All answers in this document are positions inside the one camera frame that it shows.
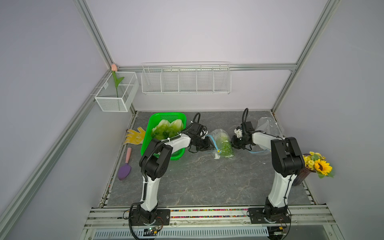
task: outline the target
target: white wire shelf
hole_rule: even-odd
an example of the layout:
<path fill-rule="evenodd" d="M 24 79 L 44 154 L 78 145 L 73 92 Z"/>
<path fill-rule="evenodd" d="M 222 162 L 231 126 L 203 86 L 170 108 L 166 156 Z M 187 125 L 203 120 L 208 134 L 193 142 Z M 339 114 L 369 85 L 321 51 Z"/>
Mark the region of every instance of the white wire shelf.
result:
<path fill-rule="evenodd" d="M 231 92 L 229 64 L 144 67 L 141 81 L 144 94 L 229 94 Z"/>
<path fill-rule="evenodd" d="M 128 112 L 129 107 L 139 89 L 139 81 L 135 72 L 116 72 L 116 77 L 124 77 L 117 88 L 112 73 L 95 96 L 103 112 Z"/>

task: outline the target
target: dark vase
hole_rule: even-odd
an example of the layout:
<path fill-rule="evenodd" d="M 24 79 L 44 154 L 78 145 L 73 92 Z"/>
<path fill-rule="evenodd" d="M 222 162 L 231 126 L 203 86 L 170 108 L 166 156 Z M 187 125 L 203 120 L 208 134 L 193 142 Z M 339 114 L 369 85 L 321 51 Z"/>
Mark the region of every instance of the dark vase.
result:
<path fill-rule="evenodd" d="M 292 186 L 298 186 L 300 185 L 304 179 L 311 173 L 311 172 L 316 172 L 315 170 L 309 170 L 308 168 L 304 167 L 299 171 L 299 174 L 295 178 L 295 180 L 292 183 Z"/>

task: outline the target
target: clear plastic bag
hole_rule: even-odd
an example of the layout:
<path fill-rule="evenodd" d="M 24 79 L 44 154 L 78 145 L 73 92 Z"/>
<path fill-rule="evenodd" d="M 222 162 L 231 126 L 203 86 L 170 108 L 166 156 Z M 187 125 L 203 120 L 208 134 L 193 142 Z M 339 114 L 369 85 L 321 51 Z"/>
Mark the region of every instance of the clear plastic bag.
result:
<path fill-rule="evenodd" d="M 256 130 L 261 130 L 267 134 L 273 135 L 273 136 L 282 136 L 282 133 L 280 132 L 280 128 L 277 125 L 276 121 L 271 117 L 262 117 L 258 120 Z M 270 149 L 257 145 L 252 147 L 252 151 L 249 151 L 251 154 L 256 155 L 267 155 L 271 152 Z"/>
<path fill-rule="evenodd" d="M 210 132 L 207 137 L 212 139 L 213 144 L 215 145 L 216 152 L 214 152 L 215 159 L 220 157 L 233 157 L 233 149 L 229 135 L 223 129 L 216 129 Z"/>
<path fill-rule="evenodd" d="M 279 126 L 277 126 L 276 121 L 271 117 L 260 118 L 256 130 L 261 130 L 273 136 L 282 136 Z"/>

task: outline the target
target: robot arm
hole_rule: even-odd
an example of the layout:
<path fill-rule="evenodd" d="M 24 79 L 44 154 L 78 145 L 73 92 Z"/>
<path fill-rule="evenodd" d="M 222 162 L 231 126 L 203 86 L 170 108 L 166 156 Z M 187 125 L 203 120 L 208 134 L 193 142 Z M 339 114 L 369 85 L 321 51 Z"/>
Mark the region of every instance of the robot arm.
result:
<path fill-rule="evenodd" d="M 266 220 L 273 221 L 286 214 L 289 191 L 298 171 L 304 167 L 304 159 L 294 137 L 282 138 L 263 131 L 255 131 L 252 123 L 247 122 L 247 115 L 248 108 L 244 110 L 241 127 L 235 130 L 236 135 L 232 138 L 232 145 L 236 149 L 249 150 L 246 147 L 248 144 L 250 148 L 257 144 L 271 150 L 275 179 L 271 193 L 265 202 L 264 214 Z"/>
<path fill-rule="evenodd" d="M 156 218 L 157 190 L 160 178 L 165 174 L 171 158 L 171 154 L 188 146 L 196 146 L 197 151 L 208 150 L 211 147 L 207 128 L 199 123 L 199 119 L 186 127 L 180 134 L 166 140 L 153 139 L 143 156 L 139 166 L 143 175 L 143 190 L 141 204 L 138 206 L 139 220 L 146 224 L 152 224 Z"/>

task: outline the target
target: yellow work glove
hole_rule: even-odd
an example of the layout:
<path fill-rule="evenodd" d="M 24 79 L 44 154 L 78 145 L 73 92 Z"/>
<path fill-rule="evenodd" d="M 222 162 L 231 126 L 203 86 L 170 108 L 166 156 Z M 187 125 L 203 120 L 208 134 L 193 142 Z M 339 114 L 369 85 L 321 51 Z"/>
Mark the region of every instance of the yellow work glove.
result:
<path fill-rule="evenodd" d="M 124 144 L 127 144 L 127 143 L 132 143 L 135 145 L 142 144 L 145 136 L 145 131 L 142 127 L 138 127 L 138 131 L 139 132 L 136 132 L 133 129 L 128 129 L 128 133 L 126 135 Z"/>

